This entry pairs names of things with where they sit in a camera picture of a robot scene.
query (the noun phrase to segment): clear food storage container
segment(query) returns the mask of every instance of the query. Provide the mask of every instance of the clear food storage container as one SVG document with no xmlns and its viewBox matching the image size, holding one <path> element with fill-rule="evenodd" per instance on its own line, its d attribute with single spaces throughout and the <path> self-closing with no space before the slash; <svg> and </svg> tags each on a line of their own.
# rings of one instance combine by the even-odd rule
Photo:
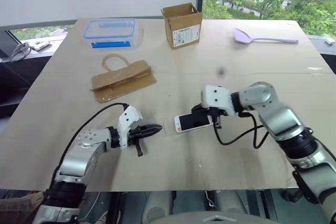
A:
<svg viewBox="0 0 336 224">
<path fill-rule="evenodd" d="M 138 22 L 134 18 L 94 19 L 83 33 L 83 39 L 92 48 L 136 47 L 138 36 Z"/>
</svg>

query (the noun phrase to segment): purple spatula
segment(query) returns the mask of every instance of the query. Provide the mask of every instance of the purple spatula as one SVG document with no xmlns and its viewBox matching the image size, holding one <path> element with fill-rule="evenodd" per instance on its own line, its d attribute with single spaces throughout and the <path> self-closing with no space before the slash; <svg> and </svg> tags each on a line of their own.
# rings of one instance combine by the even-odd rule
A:
<svg viewBox="0 0 336 224">
<path fill-rule="evenodd" d="M 273 40 L 273 41 L 280 41 L 280 42 L 286 42 L 286 43 L 298 43 L 299 40 L 297 39 L 284 39 L 284 38 L 251 38 L 248 36 L 246 32 L 243 30 L 240 30 L 238 28 L 235 28 L 233 34 L 235 35 L 235 39 L 238 42 L 244 43 L 244 44 L 249 44 L 254 40 Z"/>
</svg>

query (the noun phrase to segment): wooden table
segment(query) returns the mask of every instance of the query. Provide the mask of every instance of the wooden table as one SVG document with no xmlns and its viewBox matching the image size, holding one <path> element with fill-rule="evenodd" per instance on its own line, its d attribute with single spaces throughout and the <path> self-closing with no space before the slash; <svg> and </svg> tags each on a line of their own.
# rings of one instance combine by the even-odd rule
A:
<svg viewBox="0 0 336 224">
<path fill-rule="evenodd" d="M 292 167 L 269 137 L 254 150 L 252 135 L 221 146 L 211 127 L 177 134 L 173 116 L 200 103 L 206 84 L 232 92 L 256 81 L 274 85 L 319 138 L 336 154 L 336 79 L 309 39 L 293 21 L 203 20 L 198 44 L 171 50 L 162 19 L 140 19 L 141 45 L 130 49 L 93 50 L 82 40 L 87 19 L 78 20 L 13 114 L 0 138 L 0 188 L 46 189 L 61 153 L 76 129 L 106 104 L 95 101 L 91 77 L 105 72 L 102 58 L 112 52 L 152 66 L 157 83 L 114 102 L 138 108 L 143 123 L 164 129 L 142 141 L 144 156 L 134 147 L 113 149 L 98 163 L 88 190 L 140 191 L 189 189 L 260 189 L 296 186 Z M 299 39 L 297 45 L 276 42 L 239 44 L 233 28 L 251 36 Z M 112 69 L 123 66 L 110 59 Z M 219 69 L 225 69 L 223 76 Z M 121 108 L 111 108 L 88 127 L 117 125 Z M 250 119 L 226 117 L 220 131 L 229 141 L 252 127 Z"/>
</svg>

